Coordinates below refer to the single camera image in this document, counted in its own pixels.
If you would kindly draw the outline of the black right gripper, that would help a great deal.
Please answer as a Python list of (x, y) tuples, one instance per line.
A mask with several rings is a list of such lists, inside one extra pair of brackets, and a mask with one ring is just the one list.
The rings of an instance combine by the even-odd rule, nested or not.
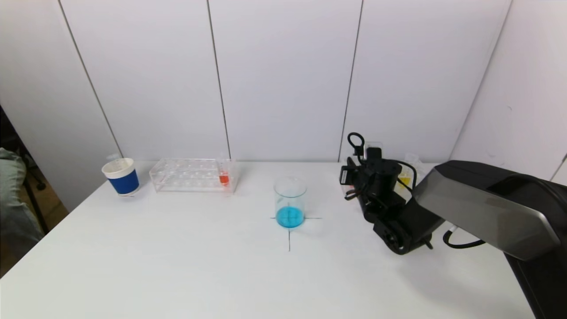
[(341, 185), (357, 185), (361, 183), (363, 167), (357, 166), (352, 157), (347, 157), (347, 165), (342, 166), (339, 182)]

